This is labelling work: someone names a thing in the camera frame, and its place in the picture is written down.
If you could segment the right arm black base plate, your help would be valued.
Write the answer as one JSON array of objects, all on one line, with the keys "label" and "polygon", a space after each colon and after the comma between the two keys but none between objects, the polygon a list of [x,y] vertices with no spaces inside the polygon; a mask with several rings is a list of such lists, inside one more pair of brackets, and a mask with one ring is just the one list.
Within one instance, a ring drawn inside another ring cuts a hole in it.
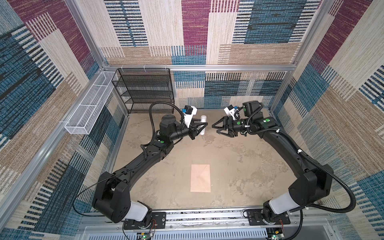
[{"label": "right arm black base plate", "polygon": [[289,225],[291,223],[286,212],[275,214],[269,209],[247,209],[243,211],[243,217],[249,221],[250,226]]}]

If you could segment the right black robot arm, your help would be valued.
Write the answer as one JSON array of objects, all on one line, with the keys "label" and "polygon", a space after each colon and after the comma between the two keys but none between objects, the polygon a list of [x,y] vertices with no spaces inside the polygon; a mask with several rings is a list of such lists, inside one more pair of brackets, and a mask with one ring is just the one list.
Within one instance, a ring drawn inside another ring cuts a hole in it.
[{"label": "right black robot arm", "polygon": [[288,164],[297,178],[288,191],[263,204],[261,216],[267,225],[272,225],[288,211],[301,210],[330,194],[333,172],[329,165],[320,169],[306,160],[303,151],[295,147],[272,117],[264,117],[263,104],[245,102],[241,107],[228,106],[226,116],[212,125],[217,133],[230,138],[256,134],[270,144]]}]

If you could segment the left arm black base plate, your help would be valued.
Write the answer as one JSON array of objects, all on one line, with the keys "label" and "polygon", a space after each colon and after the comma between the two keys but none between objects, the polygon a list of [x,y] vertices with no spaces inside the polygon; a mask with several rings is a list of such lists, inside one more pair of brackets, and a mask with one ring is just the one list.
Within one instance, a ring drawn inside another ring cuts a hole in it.
[{"label": "left arm black base plate", "polygon": [[152,212],[147,214],[141,221],[126,220],[123,223],[123,230],[149,230],[149,229],[164,229],[166,227],[167,213]]}]

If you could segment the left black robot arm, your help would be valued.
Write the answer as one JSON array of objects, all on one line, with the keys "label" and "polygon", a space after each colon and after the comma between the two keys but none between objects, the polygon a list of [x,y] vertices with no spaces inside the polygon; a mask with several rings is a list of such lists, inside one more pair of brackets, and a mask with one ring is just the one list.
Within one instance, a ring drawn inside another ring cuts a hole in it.
[{"label": "left black robot arm", "polygon": [[104,172],[96,186],[93,208],[113,223],[133,220],[148,226],[153,219],[152,208],[141,202],[132,202],[130,191],[144,173],[171,152],[176,140],[187,136],[194,139],[208,125],[206,116],[195,119],[192,115],[185,115],[185,119],[187,123],[181,124],[172,114],[163,116],[160,129],[140,155],[113,173]]}]

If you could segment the pale pink envelope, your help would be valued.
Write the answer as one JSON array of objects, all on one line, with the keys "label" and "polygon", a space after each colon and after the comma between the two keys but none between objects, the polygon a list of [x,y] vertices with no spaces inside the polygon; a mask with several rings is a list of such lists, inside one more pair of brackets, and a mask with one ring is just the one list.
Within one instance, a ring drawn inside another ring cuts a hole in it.
[{"label": "pale pink envelope", "polygon": [[210,165],[191,166],[191,192],[210,193],[211,192],[211,171]]}]

